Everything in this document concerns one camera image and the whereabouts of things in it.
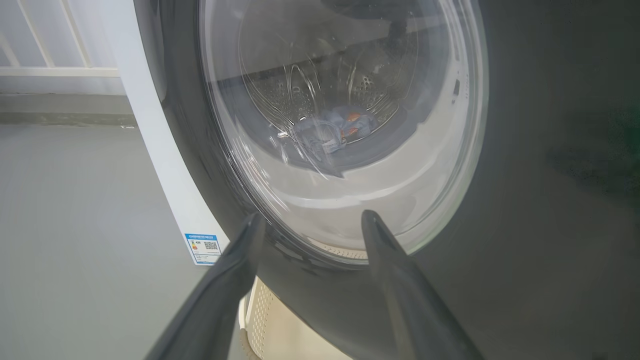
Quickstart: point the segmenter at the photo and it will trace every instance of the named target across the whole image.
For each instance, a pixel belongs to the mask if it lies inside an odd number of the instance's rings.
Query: gray floor
[[[137,129],[0,126],[0,359],[142,359],[206,270]]]

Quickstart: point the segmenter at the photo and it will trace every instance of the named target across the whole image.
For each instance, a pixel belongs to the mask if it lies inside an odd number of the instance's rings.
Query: round transparent door
[[[365,209],[423,247],[481,150],[481,26],[470,0],[203,1],[211,104],[261,211],[343,262],[366,261]]]

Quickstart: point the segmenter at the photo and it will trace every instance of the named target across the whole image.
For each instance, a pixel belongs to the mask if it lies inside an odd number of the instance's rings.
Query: blue cloth
[[[358,106],[325,110],[319,118],[307,118],[293,127],[297,140],[320,160],[325,154],[344,149],[350,141],[363,138],[376,128],[373,114]]]

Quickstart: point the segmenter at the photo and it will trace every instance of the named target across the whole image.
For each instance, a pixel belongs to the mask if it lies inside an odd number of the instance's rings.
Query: laundry basket
[[[240,301],[238,319],[249,360],[350,359],[303,323],[258,277]]]

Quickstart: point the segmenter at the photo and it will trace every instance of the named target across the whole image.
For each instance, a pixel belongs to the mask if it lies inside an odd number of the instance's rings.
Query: washing machine
[[[639,10],[102,3],[185,257],[259,211],[259,278],[354,359],[397,358],[367,209],[484,358],[640,356]]]

